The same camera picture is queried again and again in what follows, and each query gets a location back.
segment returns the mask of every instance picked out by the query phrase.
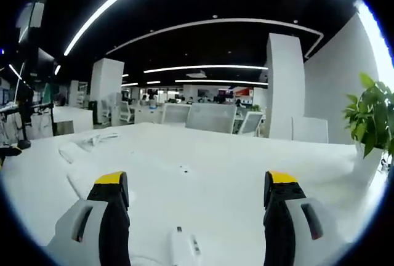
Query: green leaf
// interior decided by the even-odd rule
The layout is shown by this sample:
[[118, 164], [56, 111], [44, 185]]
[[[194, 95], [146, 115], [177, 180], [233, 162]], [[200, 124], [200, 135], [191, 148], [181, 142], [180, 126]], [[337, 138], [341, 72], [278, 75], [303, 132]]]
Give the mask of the green leaf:
[[368, 112], [368, 106], [363, 101], [360, 101], [358, 103], [358, 109], [360, 110], [361, 113], [367, 113]]
[[382, 92], [387, 92], [388, 87], [382, 81], [376, 81], [376, 85]]
[[360, 73], [361, 84], [364, 88], [369, 89], [370, 87], [375, 85], [375, 82], [370, 78], [366, 73]]
[[357, 104], [358, 98], [357, 98], [355, 95], [349, 95], [349, 94], [347, 94], [346, 96], [347, 96], [347, 97], [349, 98], [349, 100], [351, 100], [354, 104]]
[[365, 156], [370, 154], [372, 149], [375, 147], [375, 142], [376, 142], [375, 132], [367, 133], [365, 140], [365, 148], [364, 148], [364, 158]]
[[346, 109], [352, 109], [352, 110], [357, 111], [357, 104], [350, 104], [350, 105], [348, 105], [348, 106], [346, 107]]
[[364, 137], [366, 129], [367, 129], [366, 123], [360, 123], [359, 125], [357, 125], [357, 128], [356, 128], [357, 141], [361, 142], [361, 140]]
[[387, 107], [384, 103], [378, 103], [374, 109], [374, 121], [377, 135], [380, 136], [387, 128]]

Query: curved light strip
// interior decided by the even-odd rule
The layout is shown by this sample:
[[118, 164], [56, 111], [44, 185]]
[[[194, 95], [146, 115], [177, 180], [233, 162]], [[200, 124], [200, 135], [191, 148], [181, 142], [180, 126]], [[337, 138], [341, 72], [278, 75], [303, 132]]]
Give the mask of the curved light strip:
[[168, 67], [168, 68], [160, 68], [160, 69], [145, 70], [144, 73], [153, 73], [153, 72], [171, 71], [171, 70], [184, 70], [184, 69], [200, 69], [200, 68], [239, 68], [239, 69], [268, 70], [267, 67], [260, 67], [260, 66], [244, 66], [244, 65], [197, 65], [197, 66], [180, 66], [180, 67]]
[[184, 79], [175, 80], [176, 83], [240, 83], [255, 84], [256, 86], [267, 86], [268, 83], [255, 83], [253, 81], [237, 81], [237, 80], [206, 80], [206, 79]]
[[318, 35], [319, 36], [318, 40], [311, 46], [311, 48], [304, 55], [305, 58], [309, 58], [309, 55], [311, 54], [311, 52], [315, 49], [315, 47], [319, 44], [319, 42], [324, 37], [324, 34], [322, 34], [322, 32], [319, 32], [319, 31], [316, 31], [316, 30], [313, 30], [313, 29], [310, 29], [310, 28], [307, 28], [304, 26], [281, 22], [281, 21], [266, 20], [264, 18], [217, 18], [217, 19], [213, 19], [213, 20], [204, 20], [204, 21], [197, 21], [197, 22], [176, 25], [176, 26], [164, 28], [164, 29], [152, 32], [152, 33], [148, 33], [148, 34], [139, 36], [137, 38], [131, 39], [130, 41], [125, 42], [124, 44], [121, 44], [117, 48], [107, 52], [105, 55], [108, 55], [118, 49], [121, 49], [122, 47], [127, 46], [133, 42], [137, 42], [138, 40], [145, 39], [145, 38], [148, 38], [153, 35], [157, 35], [160, 33], [168, 32], [168, 31], [172, 31], [172, 30], [176, 30], [176, 29], [181, 29], [181, 28], [186, 28], [186, 27], [191, 27], [191, 26], [198, 26], [198, 25], [215, 24], [215, 23], [240, 23], [240, 22], [241, 23], [263, 23], [263, 24], [286, 26], [286, 27], [295, 28], [298, 30], [303, 30], [303, 31]]
[[82, 26], [81, 29], [75, 34], [73, 40], [71, 40], [70, 44], [68, 45], [66, 51], [64, 52], [64, 55], [68, 55], [75, 44], [78, 42], [78, 40], [81, 38], [81, 36], [85, 33], [85, 31], [93, 24], [94, 21], [97, 20], [99, 16], [101, 16], [104, 11], [106, 11], [112, 4], [114, 4], [118, 0], [107, 0], [102, 6], [97, 9], [94, 14], [91, 15], [91, 17], [86, 21], [86, 23]]

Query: desk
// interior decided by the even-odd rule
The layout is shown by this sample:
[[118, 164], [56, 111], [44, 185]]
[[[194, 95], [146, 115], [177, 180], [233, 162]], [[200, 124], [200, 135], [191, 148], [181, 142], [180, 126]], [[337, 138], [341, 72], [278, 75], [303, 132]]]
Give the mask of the desk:
[[[120, 136], [93, 150], [90, 167], [104, 171], [115, 165], [127, 172], [135, 193], [129, 251], [165, 265], [170, 262], [167, 234], [176, 226], [196, 235], [204, 266], [262, 265], [263, 186], [269, 169], [297, 177], [307, 196], [330, 209], [348, 240], [357, 237], [379, 203], [381, 189], [375, 187], [380, 182], [366, 191], [348, 177], [356, 156], [353, 145], [148, 123], [92, 133], [107, 130]], [[15, 211], [39, 244], [50, 241], [56, 221], [77, 200], [58, 147], [82, 135], [35, 140], [20, 156], [7, 158], [0, 173]]]

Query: white planter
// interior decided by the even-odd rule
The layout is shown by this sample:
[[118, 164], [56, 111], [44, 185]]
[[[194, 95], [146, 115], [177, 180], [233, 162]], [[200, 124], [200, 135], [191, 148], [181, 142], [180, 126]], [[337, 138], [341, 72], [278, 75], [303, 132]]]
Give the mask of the white planter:
[[363, 158], [365, 145], [359, 142], [355, 142], [355, 144], [357, 156], [352, 174], [354, 179], [360, 184], [369, 186], [380, 166], [383, 150], [373, 148], [370, 154]]

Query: person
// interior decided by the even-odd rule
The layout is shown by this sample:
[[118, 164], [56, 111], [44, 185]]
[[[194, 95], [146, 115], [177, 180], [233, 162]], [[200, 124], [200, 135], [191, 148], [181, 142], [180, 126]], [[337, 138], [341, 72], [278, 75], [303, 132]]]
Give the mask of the person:
[[150, 94], [149, 95], [149, 108], [151, 109], [156, 109], [157, 106], [157, 102], [156, 102], [156, 97], [154, 94]]
[[142, 99], [140, 100], [140, 106], [146, 106], [147, 104], [147, 95], [143, 95]]
[[235, 102], [235, 105], [236, 105], [237, 107], [240, 107], [240, 108], [246, 108], [246, 106], [244, 106], [244, 105], [241, 104], [241, 100], [240, 100], [240, 99], [237, 99], [237, 101]]

